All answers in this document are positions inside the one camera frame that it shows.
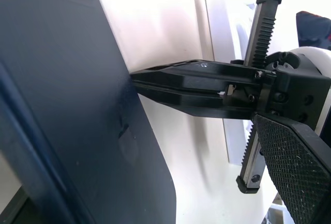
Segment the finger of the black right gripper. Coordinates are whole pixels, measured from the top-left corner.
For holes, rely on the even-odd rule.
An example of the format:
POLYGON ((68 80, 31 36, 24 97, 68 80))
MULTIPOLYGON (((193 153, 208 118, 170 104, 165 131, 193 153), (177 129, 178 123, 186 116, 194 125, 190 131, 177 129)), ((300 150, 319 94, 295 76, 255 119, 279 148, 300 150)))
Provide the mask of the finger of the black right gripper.
POLYGON ((159 104, 196 117, 249 120, 254 106, 227 101, 219 95, 181 91, 143 83, 134 84, 137 93, 159 104))
POLYGON ((137 91, 175 93, 218 93, 229 85, 259 92, 262 83, 257 69, 204 60, 190 60, 155 66, 130 74, 137 91))

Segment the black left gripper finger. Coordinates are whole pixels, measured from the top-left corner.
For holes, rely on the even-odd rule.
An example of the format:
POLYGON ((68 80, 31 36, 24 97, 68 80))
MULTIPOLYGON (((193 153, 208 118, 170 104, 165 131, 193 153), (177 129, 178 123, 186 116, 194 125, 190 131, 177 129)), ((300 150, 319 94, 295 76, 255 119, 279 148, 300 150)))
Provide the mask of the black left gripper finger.
POLYGON ((330 147, 307 125, 257 114, 268 173, 295 223, 330 223, 330 147))

